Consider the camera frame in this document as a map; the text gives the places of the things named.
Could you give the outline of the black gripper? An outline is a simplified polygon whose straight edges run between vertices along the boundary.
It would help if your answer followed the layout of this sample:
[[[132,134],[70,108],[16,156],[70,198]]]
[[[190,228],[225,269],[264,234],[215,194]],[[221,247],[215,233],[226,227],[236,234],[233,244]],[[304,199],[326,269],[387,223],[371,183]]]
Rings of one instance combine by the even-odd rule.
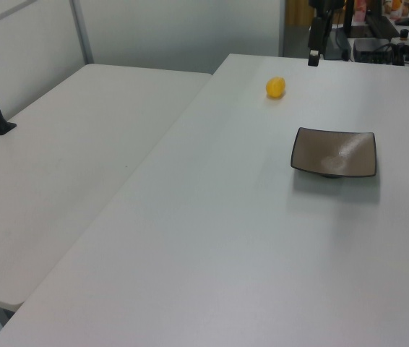
[[[315,10],[309,34],[308,65],[317,67],[320,60],[319,51],[325,51],[327,47],[334,13],[336,10],[342,9],[345,2],[343,0],[308,0],[308,3]]]

